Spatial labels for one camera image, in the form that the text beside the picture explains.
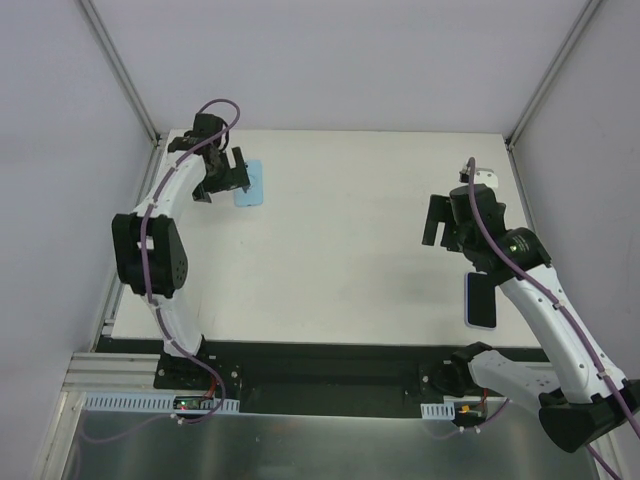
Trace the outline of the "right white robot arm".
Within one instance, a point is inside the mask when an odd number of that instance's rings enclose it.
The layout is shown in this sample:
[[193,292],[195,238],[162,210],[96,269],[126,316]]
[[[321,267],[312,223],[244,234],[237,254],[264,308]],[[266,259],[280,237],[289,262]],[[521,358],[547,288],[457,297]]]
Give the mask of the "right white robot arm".
[[573,453],[624,423],[634,425],[639,382],[607,356],[569,301],[551,258],[536,234],[505,225],[505,204],[484,184],[463,185],[429,199],[422,242],[460,252],[474,268],[465,294],[479,282],[482,299],[497,290],[523,316],[554,374],[545,376],[475,342],[455,351],[429,375],[433,387],[454,397],[493,390],[536,416],[561,450]]

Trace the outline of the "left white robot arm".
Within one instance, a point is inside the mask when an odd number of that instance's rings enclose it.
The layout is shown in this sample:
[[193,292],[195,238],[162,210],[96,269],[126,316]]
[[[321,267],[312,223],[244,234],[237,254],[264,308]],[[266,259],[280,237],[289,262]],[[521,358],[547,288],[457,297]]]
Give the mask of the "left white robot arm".
[[231,125],[214,114],[198,112],[193,126],[167,147],[170,166],[128,214],[111,223],[119,280],[150,309],[164,351],[182,357],[176,375],[188,388],[204,387],[210,363],[198,356],[201,328],[181,293],[189,261],[178,221],[191,201],[209,202],[220,192],[251,188],[241,149],[226,151]]

